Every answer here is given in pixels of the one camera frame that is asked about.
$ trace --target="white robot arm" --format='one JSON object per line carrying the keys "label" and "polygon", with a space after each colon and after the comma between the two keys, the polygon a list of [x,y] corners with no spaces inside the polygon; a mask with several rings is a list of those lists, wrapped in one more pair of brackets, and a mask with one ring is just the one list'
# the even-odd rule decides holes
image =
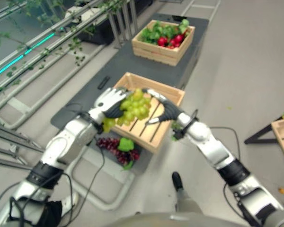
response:
{"label": "white robot arm", "polygon": [[6,204],[0,212],[1,226],[19,226],[19,219],[24,218],[26,225],[36,225],[46,202],[53,193],[63,171],[73,161],[83,146],[93,140],[102,131],[104,117],[117,118],[123,115],[121,102],[130,92],[124,89],[108,88],[96,101],[94,108],[80,113],[67,123],[64,129],[46,146],[40,161],[23,180],[12,195],[22,207],[23,214],[16,206]]}
{"label": "white robot arm", "polygon": [[284,225],[284,207],[273,195],[218,141],[210,128],[175,106],[171,101],[151,89],[144,92],[157,98],[165,107],[163,115],[150,119],[147,124],[175,120],[182,130],[177,139],[187,136],[211,166],[228,184],[246,221],[255,227]]}

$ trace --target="grape bunch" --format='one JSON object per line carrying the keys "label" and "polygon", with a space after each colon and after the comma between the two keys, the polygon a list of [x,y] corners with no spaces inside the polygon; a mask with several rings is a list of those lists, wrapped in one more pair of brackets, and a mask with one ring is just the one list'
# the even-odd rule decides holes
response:
{"label": "grape bunch", "polygon": [[107,149],[110,153],[116,156],[117,160],[123,165],[128,165],[131,161],[138,160],[140,155],[136,149],[129,152],[122,152],[118,150],[120,139],[113,138],[100,138],[97,140],[96,145],[100,148]]}
{"label": "grape bunch", "polygon": [[144,97],[144,93],[140,88],[135,89],[135,91],[129,95],[120,105],[120,109],[124,111],[122,117],[116,119],[105,118],[103,120],[103,130],[104,132],[109,132],[110,128],[116,123],[118,125],[129,126],[131,122],[138,118],[138,120],[143,120],[149,117],[151,99]]}

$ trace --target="radish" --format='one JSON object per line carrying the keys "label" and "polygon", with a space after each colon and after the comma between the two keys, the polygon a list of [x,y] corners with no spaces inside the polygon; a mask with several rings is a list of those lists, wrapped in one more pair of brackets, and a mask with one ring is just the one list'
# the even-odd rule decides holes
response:
{"label": "radish", "polygon": [[175,44],[176,44],[176,41],[174,39],[171,39],[170,42],[169,42],[169,45],[175,46]]}
{"label": "radish", "polygon": [[175,42],[177,44],[180,44],[183,40],[183,35],[176,35],[176,37],[174,38]]}
{"label": "radish", "polygon": [[167,38],[161,36],[161,37],[158,39],[158,45],[159,45],[159,46],[165,46],[165,43],[167,43]]}

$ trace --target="gray pants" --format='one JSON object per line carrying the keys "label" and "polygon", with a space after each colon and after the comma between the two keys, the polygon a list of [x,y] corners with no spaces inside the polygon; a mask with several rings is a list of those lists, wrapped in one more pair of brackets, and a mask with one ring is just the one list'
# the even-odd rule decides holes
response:
{"label": "gray pants", "polygon": [[176,204],[177,212],[195,212],[201,213],[202,211],[199,205],[189,197],[187,192],[184,189],[179,189],[177,191],[177,204]]}

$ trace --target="robot forearm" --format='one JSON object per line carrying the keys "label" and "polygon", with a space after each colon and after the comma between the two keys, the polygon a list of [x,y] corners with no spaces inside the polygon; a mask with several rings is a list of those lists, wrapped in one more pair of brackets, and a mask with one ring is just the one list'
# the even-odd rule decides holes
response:
{"label": "robot forearm", "polygon": [[262,226],[270,214],[284,210],[270,192],[218,141],[207,125],[181,113],[177,122],[186,135],[228,184],[244,217],[252,226]]}
{"label": "robot forearm", "polygon": [[[102,112],[95,108],[70,121],[48,143],[40,161],[12,195],[21,207],[27,198],[33,201],[24,209],[25,219],[33,225],[38,223],[44,210],[44,202],[52,195],[53,188],[64,170],[77,157],[83,146],[94,138],[98,132],[95,125],[100,125],[103,118]],[[7,222],[9,211],[9,204],[6,204],[0,212],[0,226]],[[11,214],[13,217],[19,217],[19,211],[14,207]]]}

